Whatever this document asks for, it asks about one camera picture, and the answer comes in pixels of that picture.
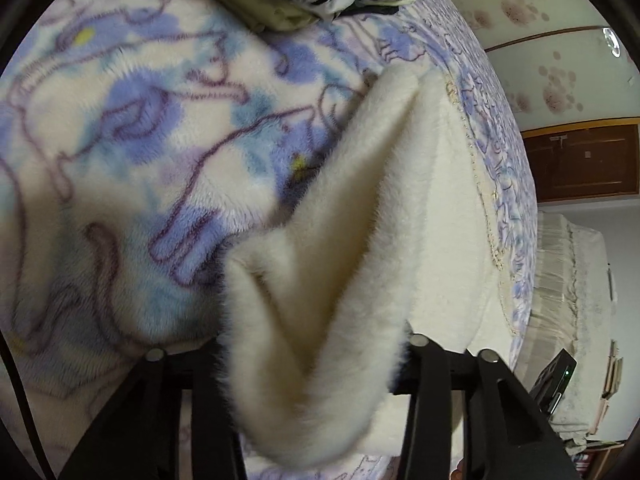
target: wooden door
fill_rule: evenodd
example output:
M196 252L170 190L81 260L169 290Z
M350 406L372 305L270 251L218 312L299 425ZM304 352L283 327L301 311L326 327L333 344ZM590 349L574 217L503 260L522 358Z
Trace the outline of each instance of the wooden door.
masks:
M604 126L524 139L539 202L639 191L638 126Z

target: blanket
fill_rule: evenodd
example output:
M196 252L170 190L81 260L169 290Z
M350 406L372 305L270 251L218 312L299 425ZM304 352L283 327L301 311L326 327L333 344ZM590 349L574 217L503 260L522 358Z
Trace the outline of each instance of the blanket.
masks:
M376 75L421 61L452 79L487 178L513 361L533 184L504 92L449 0L261 36L213 0L46 10L0 79L0 328L55 470L148 348L216 332L236 238L282 224ZM30 454L4 368L0 399Z

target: white fluffy fabric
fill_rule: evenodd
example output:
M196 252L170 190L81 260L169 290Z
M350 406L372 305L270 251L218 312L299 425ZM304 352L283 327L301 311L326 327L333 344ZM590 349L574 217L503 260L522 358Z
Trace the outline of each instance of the white fluffy fabric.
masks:
M575 257L574 374L551 417L563 440L585 438L593 424L606 381L613 302L602 233L568 223Z
M388 386L407 319L444 348L508 358L508 272L492 259L456 99L437 69L388 69L290 221L228 254L228 392L281 465L358 443L399 452L408 399Z

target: lace trim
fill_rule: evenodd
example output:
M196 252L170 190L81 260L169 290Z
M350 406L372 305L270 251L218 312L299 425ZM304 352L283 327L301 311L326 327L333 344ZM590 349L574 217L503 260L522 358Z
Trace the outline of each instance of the lace trim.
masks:
M514 280L511 277L511 273L509 272L507 266L504 264L504 259L506 256L506 249L500 248L500 244L498 243L498 237L495 233L495 226L497 225L497 214L495 213L495 208L493 204L495 200L498 198L498 193L495 190L495 183L493 181L489 183L486 177L486 169L484 164L482 165L481 171L478 170L478 162L476 161L477 153L476 153L476 140L472 134L471 128L468 124L468 118L465 114L465 109L462 105L462 101L460 100L460 94L458 91L458 87L454 83L451 76L447 73L444 74L446 81L446 91L449 96L449 101L455 106L460 119L462 120L462 124L465 127L465 135L468 140L467 147L469 148L469 156L471 158L471 167L474 173L474 179L476 181L476 189L478 191L478 196L482 202L482 209L484 210L484 220L486 224L486 235L487 240L489 241L489 247L491 249L491 258L494 263L494 266L498 269L498 298L500 300L500 307L502 309L502 315L504 317L507 326L511 330L511 333L514 336L519 335L518 330L515 329L513 325L513 295L511 291L513 290Z

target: black mount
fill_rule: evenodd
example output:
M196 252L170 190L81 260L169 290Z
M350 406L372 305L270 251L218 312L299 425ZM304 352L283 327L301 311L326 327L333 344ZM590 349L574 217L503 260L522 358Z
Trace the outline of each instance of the black mount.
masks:
M420 334L410 337L409 353L394 389L411 395L398 480L449 478L452 390L465 396L465 480L579 478L562 441L497 353L446 352ZM215 339L183 354L149 351L98 414L58 480L178 480L183 390L193 391L193 480L246 480L239 436L215 377L219 358ZM0 458L12 479L38 478L1 422Z

